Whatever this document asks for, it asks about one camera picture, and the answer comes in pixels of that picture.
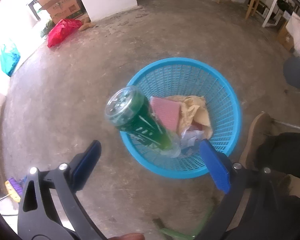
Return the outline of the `green label plastic bottle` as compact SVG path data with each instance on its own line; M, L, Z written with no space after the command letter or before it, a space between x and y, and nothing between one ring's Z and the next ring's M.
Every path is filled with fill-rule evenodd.
M177 135L163 126L138 87L126 86L117 91L107 102L104 114L119 131L154 152L170 158L181 154Z

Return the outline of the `clear printed plastic bag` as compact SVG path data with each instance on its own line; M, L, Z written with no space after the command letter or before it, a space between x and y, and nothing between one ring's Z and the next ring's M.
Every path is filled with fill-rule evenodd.
M183 157L189 157L199 151L200 142L205 138L204 131L187 129L181 134L180 148Z

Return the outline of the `teal plastic bag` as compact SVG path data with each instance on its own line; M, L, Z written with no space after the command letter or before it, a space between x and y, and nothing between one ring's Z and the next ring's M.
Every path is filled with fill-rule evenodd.
M18 62L20 53L13 43L5 43L1 48L0 65L1 70L9 77L12 76Z

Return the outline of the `cardboard box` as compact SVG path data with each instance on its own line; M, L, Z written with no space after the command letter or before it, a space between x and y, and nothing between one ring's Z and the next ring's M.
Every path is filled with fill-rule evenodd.
M83 15L77 0L38 0L38 2L42 6L41 10L46 10L55 24L64 19L75 19Z

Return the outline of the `red plastic bag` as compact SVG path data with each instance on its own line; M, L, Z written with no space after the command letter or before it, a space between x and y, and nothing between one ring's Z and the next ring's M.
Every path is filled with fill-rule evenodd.
M60 20L48 33L47 47L52 48L63 42L69 35L77 31L83 23L80 20Z

